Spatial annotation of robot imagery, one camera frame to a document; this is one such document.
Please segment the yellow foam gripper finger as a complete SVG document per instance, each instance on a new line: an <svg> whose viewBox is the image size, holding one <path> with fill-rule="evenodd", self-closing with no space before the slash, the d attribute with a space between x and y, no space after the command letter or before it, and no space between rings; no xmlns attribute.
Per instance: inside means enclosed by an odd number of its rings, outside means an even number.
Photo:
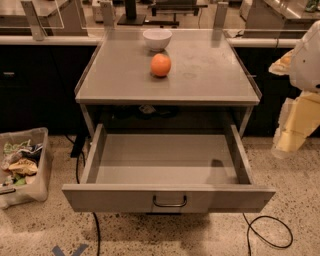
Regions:
<svg viewBox="0 0 320 256"><path fill-rule="evenodd" d="M278 124L271 152L277 158L287 158L320 126L320 95L302 91L295 99L287 98Z"/></svg>

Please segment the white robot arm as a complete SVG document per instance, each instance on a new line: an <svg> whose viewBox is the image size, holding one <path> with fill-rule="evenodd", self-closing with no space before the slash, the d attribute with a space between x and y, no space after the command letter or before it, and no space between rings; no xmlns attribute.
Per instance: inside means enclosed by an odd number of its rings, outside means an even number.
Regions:
<svg viewBox="0 0 320 256"><path fill-rule="evenodd" d="M316 21L296 46L269 67L276 75L288 75L301 94L287 98L278 119L272 153L286 158L297 152L320 127L320 21Z"/></svg>

